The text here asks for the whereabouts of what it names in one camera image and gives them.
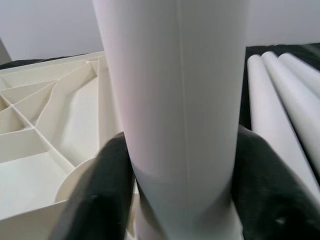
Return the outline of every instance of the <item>white wall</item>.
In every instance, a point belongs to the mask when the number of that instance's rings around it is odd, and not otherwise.
[[[248,46],[320,42],[320,0],[250,1]],[[0,38],[12,60],[103,50],[92,0],[2,0]]]
[[[91,0],[2,0],[0,38],[12,60],[103,50]]]
[[[320,42],[320,0],[251,0],[247,45]]]

